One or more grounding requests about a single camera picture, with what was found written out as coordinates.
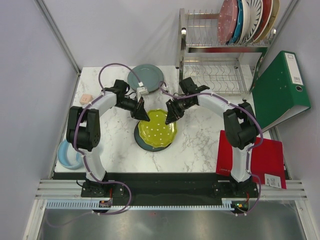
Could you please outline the green polka dot plate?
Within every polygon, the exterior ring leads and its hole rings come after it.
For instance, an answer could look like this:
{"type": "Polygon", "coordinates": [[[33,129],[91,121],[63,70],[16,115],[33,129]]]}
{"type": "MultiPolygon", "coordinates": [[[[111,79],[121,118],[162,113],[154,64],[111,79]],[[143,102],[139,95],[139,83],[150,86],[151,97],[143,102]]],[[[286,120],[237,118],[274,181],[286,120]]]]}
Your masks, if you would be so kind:
{"type": "Polygon", "coordinates": [[[168,112],[163,109],[153,109],[147,113],[150,121],[139,121],[138,134],[143,142],[153,148],[166,148],[176,138],[177,123],[166,124],[168,112]]]}

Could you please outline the dark plate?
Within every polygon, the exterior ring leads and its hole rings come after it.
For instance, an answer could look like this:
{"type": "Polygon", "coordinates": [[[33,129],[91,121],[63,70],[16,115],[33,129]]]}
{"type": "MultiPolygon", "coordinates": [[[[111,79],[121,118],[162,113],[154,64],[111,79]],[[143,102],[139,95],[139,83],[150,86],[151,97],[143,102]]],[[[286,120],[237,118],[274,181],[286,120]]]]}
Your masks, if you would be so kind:
{"type": "Polygon", "coordinates": [[[160,152],[168,148],[176,138],[178,129],[175,123],[150,123],[140,121],[134,129],[134,139],[144,150],[160,152]]]}

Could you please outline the blue polka dot plate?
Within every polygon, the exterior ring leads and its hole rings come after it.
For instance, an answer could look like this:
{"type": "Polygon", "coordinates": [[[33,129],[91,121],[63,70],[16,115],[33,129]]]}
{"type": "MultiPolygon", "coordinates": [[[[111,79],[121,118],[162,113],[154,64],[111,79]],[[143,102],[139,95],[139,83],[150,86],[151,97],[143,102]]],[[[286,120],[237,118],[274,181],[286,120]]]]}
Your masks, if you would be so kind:
{"type": "Polygon", "coordinates": [[[239,41],[241,34],[242,34],[242,28],[243,28],[243,22],[244,22],[244,12],[243,12],[242,0],[238,0],[237,4],[238,4],[237,23],[236,23],[236,27],[235,27],[233,36],[231,37],[231,39],[228,42],[229,45],[236,44],[239,41]]]}

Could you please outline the brown-rimmed petal pattern plate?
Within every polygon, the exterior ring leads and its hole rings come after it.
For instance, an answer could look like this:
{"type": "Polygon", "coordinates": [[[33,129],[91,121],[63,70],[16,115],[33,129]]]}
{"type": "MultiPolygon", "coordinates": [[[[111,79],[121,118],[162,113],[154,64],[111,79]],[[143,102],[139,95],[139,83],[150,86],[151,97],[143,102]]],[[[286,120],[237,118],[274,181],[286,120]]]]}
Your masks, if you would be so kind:
{"type": "Polygon", "coordinates": [[[242,0],[243,4],[243,27],[241,36],[236,44],[242,44],[244,41],[245,35],[247,34],[250,26],[250,7],[249,3],[246,0],[242,0]]]}

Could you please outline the white plate with blue stripes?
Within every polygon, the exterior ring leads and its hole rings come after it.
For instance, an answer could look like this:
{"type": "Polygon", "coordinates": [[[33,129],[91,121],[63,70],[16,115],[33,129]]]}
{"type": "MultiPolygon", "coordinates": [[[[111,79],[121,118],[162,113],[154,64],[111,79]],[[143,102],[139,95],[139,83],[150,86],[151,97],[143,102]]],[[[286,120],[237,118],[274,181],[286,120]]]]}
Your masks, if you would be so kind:
{"type": "Polygon", "coordinates": [[[245,0],[243,3],[249,8],[249,27],[244,35],[242,44],[248,44],[254,37],[261,23],[264,6],[262,0],[245,0]]]}

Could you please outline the red plate with teal flower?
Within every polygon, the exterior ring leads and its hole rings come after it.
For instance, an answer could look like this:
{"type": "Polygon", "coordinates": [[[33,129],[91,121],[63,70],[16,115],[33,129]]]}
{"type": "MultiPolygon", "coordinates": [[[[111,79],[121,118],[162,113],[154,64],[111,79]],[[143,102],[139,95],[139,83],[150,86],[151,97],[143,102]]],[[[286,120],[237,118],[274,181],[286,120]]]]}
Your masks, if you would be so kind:
{"type": "Polygon", "coordinates": [[[263,6],[263,10],[262,10],[262,15],[261,15],[261,21],[258,25],[258,28],[253,36],[253,43],[257,43],[258,42],[258,38],[262,35],[263,31],[265,30],[270,17],[271,17],[271,13],[272,13],[272,9],[273,9],[273,0],[262,0],[262,6],[263,6]]]}

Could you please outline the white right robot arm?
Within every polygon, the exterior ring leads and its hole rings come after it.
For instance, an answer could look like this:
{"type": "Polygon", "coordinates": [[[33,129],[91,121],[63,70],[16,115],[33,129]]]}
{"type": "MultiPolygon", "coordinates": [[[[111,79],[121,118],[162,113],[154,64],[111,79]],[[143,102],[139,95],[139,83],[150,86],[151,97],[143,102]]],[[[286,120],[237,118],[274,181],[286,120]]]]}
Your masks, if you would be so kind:
{"type": "Polygon", "coordinates": [[[231,177],[229,191],[235,197],[247,191],[247,181],[251,172],[252,150],[263,143],[263,131],[248,102],[234,104],[209,90],[185,96],[174,96],[166,102],[167,117],[165,124],[180,120],[187,109],[195,105],[206,108],[223,118],[224,132],[232,146],[231,177]]]}

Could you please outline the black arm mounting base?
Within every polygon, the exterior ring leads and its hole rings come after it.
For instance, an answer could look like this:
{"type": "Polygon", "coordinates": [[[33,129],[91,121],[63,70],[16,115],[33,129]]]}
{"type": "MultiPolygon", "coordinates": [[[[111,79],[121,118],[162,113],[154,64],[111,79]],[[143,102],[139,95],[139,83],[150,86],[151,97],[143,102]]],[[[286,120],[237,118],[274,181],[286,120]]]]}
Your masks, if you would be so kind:
{"type": "Polygon", "coordinates": [[[258,196],[251,178],[237,183],[216,173],[115,173],[104,178],[108,184],[86,180],[81,197],[107,198],[121,203],[215,203],[223,198],[246,199],[258,196]]]}

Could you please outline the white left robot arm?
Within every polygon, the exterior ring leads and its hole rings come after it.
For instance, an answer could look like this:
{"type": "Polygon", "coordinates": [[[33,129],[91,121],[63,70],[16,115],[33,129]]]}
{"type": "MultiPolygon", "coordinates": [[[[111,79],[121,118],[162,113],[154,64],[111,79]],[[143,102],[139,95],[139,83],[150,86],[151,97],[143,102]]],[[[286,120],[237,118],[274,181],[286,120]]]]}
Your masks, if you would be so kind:
{"type": "Polygon", "coordinates": [[[99,197],[106,196],[110,185],[104,181],[106,171],[95,148],[101,140],[100,117],[109,109],[117,107],[130,112],[133,119],[150,121],[144,108],[144,99],[127,96],[129,84],[117,80],[112,87],[104,87],[101,93],[84,107],[72,106],[69,109],[66,140],[80,154],[86,171],[86,179],[94,182],[92,191],[99,197]]]}

